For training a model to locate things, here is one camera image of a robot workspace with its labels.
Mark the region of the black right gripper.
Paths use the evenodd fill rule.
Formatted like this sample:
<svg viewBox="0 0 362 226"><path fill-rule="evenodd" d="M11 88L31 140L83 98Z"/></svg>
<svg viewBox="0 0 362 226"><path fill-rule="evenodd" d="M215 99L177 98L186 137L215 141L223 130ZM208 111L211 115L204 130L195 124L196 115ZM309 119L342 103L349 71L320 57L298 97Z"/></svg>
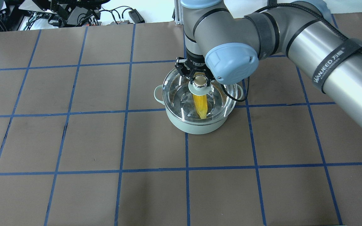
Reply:
<svg viewBox="0 0 362 226"><path fill-rule="evenodd" d="M206 87L211 86L211 82L214 80L213 73L204 63L204 59L193 57L177 57L175 62L175 69L182 76L189 79L189 83L194 84L196 73L202 73L206 78Z"/></svg>

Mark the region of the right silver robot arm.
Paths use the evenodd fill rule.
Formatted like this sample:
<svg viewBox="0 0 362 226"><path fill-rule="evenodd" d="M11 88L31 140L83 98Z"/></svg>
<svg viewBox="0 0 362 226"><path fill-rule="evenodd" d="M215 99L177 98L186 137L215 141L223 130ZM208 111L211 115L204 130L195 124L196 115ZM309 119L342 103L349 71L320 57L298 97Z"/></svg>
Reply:
<svg viewBox="0 0 362 226"><path fill-rule="evenodd" d="M362 41L331 24L322 0L265 6L235 19L223 0L181 0L187 57L175 67L190 83L195 73L233 85L259 61L283 53L362 128Z"/></svg>

